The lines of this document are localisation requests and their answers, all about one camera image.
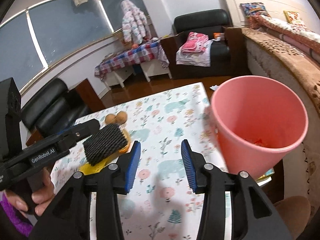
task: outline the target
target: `patterned tablecloth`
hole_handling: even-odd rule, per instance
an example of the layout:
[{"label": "patterned tablecloth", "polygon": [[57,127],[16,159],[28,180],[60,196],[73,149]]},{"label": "patterned tablecloth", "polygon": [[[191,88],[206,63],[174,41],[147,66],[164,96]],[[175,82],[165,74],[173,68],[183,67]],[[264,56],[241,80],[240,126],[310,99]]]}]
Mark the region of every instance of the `patterned tablecloth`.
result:
[{"label": "patterned tablecloth", "polygon": [[[208,123],[209,100],[202,83],[196,83],[123,103],[79,118],[76,124],[96,118],[103,127],[107,114],[128,113],[124,124],[132,141],[141,142],[136,179],[127,196],[118,195],[126,240],[195,240],[204,195],[189,188],[180,146],[188,139],[193,151],[202,153],[226,171]],[[70,155],[56,162],[51,178],[57,193],[79,166],[86,162],[83,141]],[[95,199],[92,194],[90,239],[96,239]],[[225,239],[231,239],[231,200],[226,193]]]},{"label": "patterned tablecloth", "polygon": [[155,58],[160,60],[163,68],[167,68],[169,66],[169,60],[161,46],[160,40],[142,44],[137,49],[124,51],[112,59],[101,62],[95,67],[94,75],[103,79],[107,73],[114,70],[140,64]]}]

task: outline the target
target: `blue patterned pillow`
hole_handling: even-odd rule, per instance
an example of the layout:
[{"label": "blue patterned pillow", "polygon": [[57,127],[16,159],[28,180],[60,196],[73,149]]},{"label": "blue patterned pillow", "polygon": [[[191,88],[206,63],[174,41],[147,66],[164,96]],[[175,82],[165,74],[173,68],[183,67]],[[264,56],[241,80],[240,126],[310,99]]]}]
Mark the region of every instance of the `blue patterned pillow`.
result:
[{"label": "blue patterned pillow", "polygon": [[240,3],[241,8],[243,9],[247,18],[250,18],[253,15],[264,15],[271,17],[270,14],[266,11],[266,7],[262,2],[251,2],[251,3]]}]

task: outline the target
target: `human hand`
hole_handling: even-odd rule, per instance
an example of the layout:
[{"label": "human hand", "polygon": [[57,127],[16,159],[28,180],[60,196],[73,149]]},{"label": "human hand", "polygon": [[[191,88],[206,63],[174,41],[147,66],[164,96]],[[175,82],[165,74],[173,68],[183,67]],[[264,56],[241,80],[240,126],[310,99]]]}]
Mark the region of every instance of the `human hand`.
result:
[{"label": "human hand", "polygon": [[[32,200],[34,203],[38,204],[35,208],[36,214],[41,216],[47,206],[50,204],[54,198],[54,185],[51,182],[50,173],[46,168],[43,169],[43,184],[44,187],[32,193]],[[24,212],[28,211],[27,204],[23,201],[21,197],[13,193],[11,190],[4,191],[5,196],[8,199],[8,202],[19,210],[23,215]]]}]

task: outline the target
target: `bed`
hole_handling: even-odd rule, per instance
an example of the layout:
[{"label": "bed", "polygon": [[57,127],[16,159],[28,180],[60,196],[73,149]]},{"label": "bed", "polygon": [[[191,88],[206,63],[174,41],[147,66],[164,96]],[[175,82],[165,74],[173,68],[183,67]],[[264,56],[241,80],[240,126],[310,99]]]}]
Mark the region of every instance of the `bed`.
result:
[{"label": "bed", "polygon": [[303,101],[309,129],[303,143],[283,159],[284,198],[302,195],[311,203],[311,218],[320,206],[320,66],[295,46],[264,31],[249,29],[240,3],[262,2],[273,18],[286,21],[283,10],[299,12],[308,29],[313,23],[302,5],[292,0],[226,0],[233,25],[242,28],[252,74],[290,87]]}]

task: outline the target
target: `pink folded blanket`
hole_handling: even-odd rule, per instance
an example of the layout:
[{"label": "pink folded blanket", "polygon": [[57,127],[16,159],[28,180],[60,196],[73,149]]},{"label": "pink folded blanket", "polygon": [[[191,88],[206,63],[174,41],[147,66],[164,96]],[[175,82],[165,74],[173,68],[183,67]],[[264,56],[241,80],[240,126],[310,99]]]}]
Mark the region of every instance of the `pink folded blanket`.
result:
[{"label": "pink folded blanket", "polygon": [[200,53],[205,51],[205,43],[209,36],[202,33],[190,32],[185,44],[181,47],[182,53]]}]

